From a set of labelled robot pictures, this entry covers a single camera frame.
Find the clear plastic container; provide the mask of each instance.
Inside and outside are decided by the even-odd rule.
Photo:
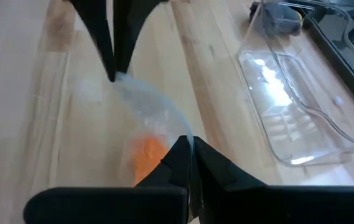
[[[278,7],[305,13],[275,16]],[[354,55],[352,19],[339,7],[262,1],[238,56],[271,150],[289,165],[341,162],[354,152],[354,97],[309,35],[308,22],[324,12],[346,23],[341,41]]]

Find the light wood grain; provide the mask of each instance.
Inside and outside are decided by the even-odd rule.
[[[341,164],[286,167],[271,153],[237,59],[250,4],[161,4],[144,25],[130,72],[171,99],[194,135],[265,183],[354,185],[354,154]],[[341,109],[327,109],[336,119],[349,116],[354,135],[352,96],[308,37],[293,44],[313,49],[299,56],[322,65],[313,72],[323,84],[314,96],[328,96],[321,107],[342,97]],[[0,0],[0,223],[22,223],[26,201],[49,187],[126,185],[121,158],[138,125],[69,3]]]

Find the clear plastic bag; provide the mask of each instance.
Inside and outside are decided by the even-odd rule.
[[[124,185],[137,184],[139,166],[153,170],[153,160],[160,162],[179,136],[186,135],[193,150],[193,135],[188,122],[174,104],[153,86],[118,73],[114,88],[140,122],[124,143],[119,170],[119,179]],[[142,161],[142,154],[147,161]]]

